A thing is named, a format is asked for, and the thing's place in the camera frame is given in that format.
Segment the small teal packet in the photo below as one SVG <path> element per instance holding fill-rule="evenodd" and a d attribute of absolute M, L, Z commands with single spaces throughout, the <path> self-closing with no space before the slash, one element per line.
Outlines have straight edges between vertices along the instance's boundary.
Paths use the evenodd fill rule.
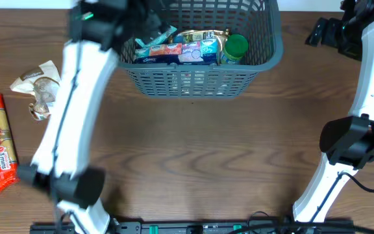
<path fill-rule="evenodd" d="M 146 40 L 142 40 L 140 38 L 136 38 L 135 42 L 141 48 L 157 46 L 159 44 L 163 44 L 169 38 L 169 36 L 171 36 L 176 31 L 177 31 L 177 28 L 170 25 L 168 30 L 166 30 L 165 32 L 160 32 L 158 36 L 153 37 L 153 39 L 150 42 L 146 42 Z"/>

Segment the blue tissue pack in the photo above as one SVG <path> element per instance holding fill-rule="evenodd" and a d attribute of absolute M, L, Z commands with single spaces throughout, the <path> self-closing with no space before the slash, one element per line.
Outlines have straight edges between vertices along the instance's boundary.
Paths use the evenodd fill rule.
<path fill-rule="evenodd" d="M 189 43 L 160 44 L 144 49 L 136 49 L 136 64 L 217 64 L 219 45 L 216 39 L 200 40 Z"/>

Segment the gold foil food pouch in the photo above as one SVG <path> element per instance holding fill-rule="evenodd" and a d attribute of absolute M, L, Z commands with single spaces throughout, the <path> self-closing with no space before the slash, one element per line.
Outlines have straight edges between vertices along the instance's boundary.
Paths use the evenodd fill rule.
<path fill-rule="evenodd" d="M 208 40 L 208 39 L 218 39 L 222 41 L 222 39 L 226 39 L 229 37 L 230 31 L 228 29 L 224 31 L 219 30 L 187 30 L 182 31 L 180 33 L 174 34 L 169 37 L 169 43 L 189 43 L 189 42 L 196 42 L 200 40 Z"/>

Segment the green lid jar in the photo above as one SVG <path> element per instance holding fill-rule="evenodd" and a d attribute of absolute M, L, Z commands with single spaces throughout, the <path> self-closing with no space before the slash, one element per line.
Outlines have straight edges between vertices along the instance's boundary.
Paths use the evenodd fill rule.
<path fill-rule="evenodd" d="M 249 49 L 247 39 L 240 34 L 232 34 L 227 38 L 220 54 L 222 64 L 239 64 Z"/>

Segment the white brown snack bag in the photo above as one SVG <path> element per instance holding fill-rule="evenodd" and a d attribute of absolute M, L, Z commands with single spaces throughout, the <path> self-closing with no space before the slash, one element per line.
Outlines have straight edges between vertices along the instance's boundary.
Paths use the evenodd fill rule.
<path fill-rule="evenodd" d="M 13 92 L 30 94 L 35 102 L 29 104 L 29 112 L 35 120 L 46 120 L 56 101 L 60 87 L 60 75 L 52 60 L 49 60 L 20 75 L 11 85 Z"/>

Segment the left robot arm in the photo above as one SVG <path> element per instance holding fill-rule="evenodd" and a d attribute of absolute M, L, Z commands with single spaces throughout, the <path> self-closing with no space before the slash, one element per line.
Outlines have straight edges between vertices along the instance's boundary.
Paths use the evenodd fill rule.
<path fill-rule="evenodd" d="M 90 141 L 125 42 L 159 30 L 158 12 L 168 6 L 169 1 L 73 2 L 55 104 L 30 165 L 17 171 L 22 182 L 53 201 L 55 233 L 62 232 L 65 216 L 77 233 L 114 233 L 118 227 L 100 199 L 105 172 L 89 165 Z"/>

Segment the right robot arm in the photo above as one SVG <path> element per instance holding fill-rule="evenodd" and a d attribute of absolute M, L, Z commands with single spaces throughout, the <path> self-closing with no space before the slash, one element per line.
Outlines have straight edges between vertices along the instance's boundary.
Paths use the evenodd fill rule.
<path fill-rule="evenodd" d="M 293 220 L 323 223 L 345 184 L 374 161 L 374 0 L 344 0 L 342 19 L 319 18 L 306 44 L 333 47 L 339 54 L 360 61 L 356 94 L 344 118 L 325 124 L 319 148 L 321 161 L 303 195 L 293 204 Z"/>

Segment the grey plastic basket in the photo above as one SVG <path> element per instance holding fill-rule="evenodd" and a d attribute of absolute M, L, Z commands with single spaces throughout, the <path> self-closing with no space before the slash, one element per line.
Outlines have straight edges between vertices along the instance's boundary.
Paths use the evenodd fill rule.
<path fill-rule="evenodd" d="M 260 72 L 276 66 L 284 52 L 276 0 L 181 0 L 158 14 L 179 30 L 228 29 L 244 36 L 249 49 L 237 65 L 137 64 L 137 43 L 131 38 L 123 46 L 119 66 L 150 97 L 235 98 Z"/>

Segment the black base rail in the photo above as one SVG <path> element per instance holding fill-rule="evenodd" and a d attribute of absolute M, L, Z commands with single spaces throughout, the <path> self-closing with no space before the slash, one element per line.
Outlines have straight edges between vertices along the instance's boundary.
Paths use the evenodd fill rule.
<path fill-rule="evenodd" d="M 331 219 L 323 223 L 280 221 L 272 216 L 250 216 L 247 220 L 196 222 L 118 222 L 106 227 L 106 234 L 292 234 L 292 233 L 374 233 L 374 229 L 354 225 L 350 219 Z"/>

